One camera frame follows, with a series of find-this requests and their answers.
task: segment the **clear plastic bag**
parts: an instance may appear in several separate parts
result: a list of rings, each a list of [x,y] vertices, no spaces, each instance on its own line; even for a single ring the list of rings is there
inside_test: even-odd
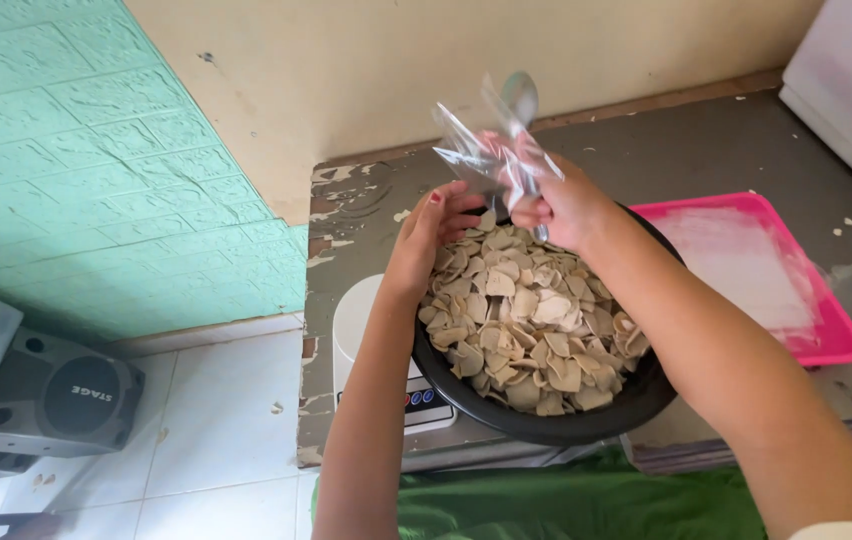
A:
[[[528,126],[504,103],[488,75],[480,96],[481,110],[465,121],[436,104],[433,118],[442,128],[443,139],[433,149],[470,190],[486,197],[497,219],[504,219],[500,212],[511,213],[523,197],[539,197],[540,182],[561,182],[564,177],[529,134]],[[498,207],[496,198],[503,198],[504,208]]]

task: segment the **digital kitchen scale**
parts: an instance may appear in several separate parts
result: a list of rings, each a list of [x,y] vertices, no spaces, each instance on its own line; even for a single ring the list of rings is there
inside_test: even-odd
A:
[[[383,274],[369,276],[352,286],[342,296],[333,315],[333,387],[336,408],[346,387],[349,372],[360,350],[362,333],[372,310]],[[412,358],[406,380],[405,434],[419,434],[428,430],[446,428],[456,422],[458,411],[452,408],[432,386],[426,382]]]

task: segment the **uncooked cracker chip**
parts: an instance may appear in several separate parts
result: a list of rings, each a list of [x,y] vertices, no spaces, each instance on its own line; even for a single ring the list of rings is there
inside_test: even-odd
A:
[[[418,319],[483,398],[553,416],[610,403],[648,339],[589,266],[491,212],[436,250]]]

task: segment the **white tile floor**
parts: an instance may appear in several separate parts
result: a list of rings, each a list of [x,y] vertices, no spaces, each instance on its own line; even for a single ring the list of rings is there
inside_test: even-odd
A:
[[[70,540],[308,539],[316,474],[295,466],[301,351],[294,330],[134,360],[147,383],[126,448],[40,459],[3,480],[0,512],[54,510]]]

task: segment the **beige wall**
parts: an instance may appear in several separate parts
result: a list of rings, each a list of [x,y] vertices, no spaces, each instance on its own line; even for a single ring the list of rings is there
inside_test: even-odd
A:
[[[540,116],[691,87],[784,65],[821,0],[126,3],[292,225],[312,166],[436,137],[432,104],[485,72],[526,69]]]

